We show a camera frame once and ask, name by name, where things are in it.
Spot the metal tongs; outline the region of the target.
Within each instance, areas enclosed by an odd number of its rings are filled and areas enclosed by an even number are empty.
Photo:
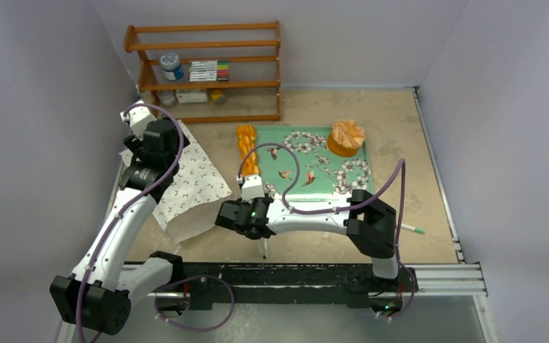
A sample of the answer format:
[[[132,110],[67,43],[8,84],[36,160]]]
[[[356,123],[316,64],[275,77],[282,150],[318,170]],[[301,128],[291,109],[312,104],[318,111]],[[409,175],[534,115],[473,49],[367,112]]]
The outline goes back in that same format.
[[[257,242],[257,246],[258,246],[259,253],[262,256],[262,258],[267,259],[268,258],[267,239],[264,239],[264,238],[260,239]]]

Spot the white patterned paper bag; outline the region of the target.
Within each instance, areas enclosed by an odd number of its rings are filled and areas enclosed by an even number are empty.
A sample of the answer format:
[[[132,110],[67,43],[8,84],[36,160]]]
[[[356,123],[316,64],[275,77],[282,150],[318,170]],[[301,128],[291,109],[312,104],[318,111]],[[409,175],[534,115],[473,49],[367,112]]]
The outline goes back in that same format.
[[[190,130],[182,124],[189,140],[179,160],[173,183],[153,211],[163,232],[175,244],[214,227],[220,204],[230,199],[232,190]]]

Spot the orange braided fake bread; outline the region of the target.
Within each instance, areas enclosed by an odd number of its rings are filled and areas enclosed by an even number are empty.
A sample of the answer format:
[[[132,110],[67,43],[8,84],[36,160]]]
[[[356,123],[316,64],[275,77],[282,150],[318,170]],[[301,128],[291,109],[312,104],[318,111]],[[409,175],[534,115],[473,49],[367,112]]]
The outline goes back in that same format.
[[[252,125],[239,125],[236,128],[237,148],[240,152],[242,168],[241,175],[247,177],[252,174],[260,175],[260,169],[257,166],[257,153],[253,152],[245,159],[249,151],[255,147],[257,132]]]

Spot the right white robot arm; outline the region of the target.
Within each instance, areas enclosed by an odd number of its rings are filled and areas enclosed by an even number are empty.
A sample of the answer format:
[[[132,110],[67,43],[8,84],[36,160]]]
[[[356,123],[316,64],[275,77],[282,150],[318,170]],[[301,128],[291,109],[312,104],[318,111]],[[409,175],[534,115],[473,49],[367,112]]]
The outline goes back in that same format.
[[[399,240],[405,205],[393,208],[364,189],[348,197],[289,202],[262,195],[227,200],[215,224],[248,239],[269,239],[289,232],[325,232],[346,236],[372,262],[372,280],[389,291],[401,280]]]

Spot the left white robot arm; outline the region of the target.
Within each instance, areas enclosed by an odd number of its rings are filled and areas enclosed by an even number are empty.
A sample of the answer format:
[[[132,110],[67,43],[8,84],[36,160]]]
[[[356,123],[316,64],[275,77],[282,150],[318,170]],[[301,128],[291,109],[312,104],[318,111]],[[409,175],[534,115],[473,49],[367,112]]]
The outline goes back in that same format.
[[[137,235],[178,172],[188,139],[180,123],[153,119],[124,143],[132,162],[123,171],[114,204],[89,251],[67,276],[56,276],[49,292],[64,322],[97,334],[118,334],[132,307],[158,287],[184,285],[180,256],[155,252],[131,272],[123,270]]]

